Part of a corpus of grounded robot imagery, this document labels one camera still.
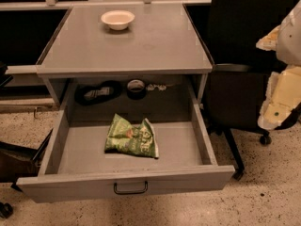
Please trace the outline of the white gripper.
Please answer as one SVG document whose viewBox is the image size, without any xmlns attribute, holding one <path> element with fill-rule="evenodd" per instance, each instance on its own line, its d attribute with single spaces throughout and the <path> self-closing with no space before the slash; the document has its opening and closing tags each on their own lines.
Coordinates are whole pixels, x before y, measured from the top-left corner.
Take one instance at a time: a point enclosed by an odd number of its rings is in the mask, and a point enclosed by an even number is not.
<svg viewBox="0 0 301 226">
<path fill-rule="evenodd" d="M 264 51 L 277 49 L 279 25 L 256 43 Z M 301 68 L 290 65 L 283 72 L 272 72 L 257 124 L 265 130 L 286 129 L 295 124 L 301 104 Z"/>
</svg>

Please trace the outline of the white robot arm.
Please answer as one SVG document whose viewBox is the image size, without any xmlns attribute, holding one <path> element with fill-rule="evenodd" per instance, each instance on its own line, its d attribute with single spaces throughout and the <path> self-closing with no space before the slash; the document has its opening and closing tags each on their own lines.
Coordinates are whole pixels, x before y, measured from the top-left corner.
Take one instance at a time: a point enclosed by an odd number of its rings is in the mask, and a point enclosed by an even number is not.
<svg viewBox="0 0 301 226">
<path fill-rule="evenodd" d="M 271 73 L 258 118 L 260 128 L 274 130 L 282 126 L 301 103 L 301 1 L 279 26 L 258 40 L 256 47 L 275 51 L 277 59 L 287 65 L 283 72 Z"/>
</svg>

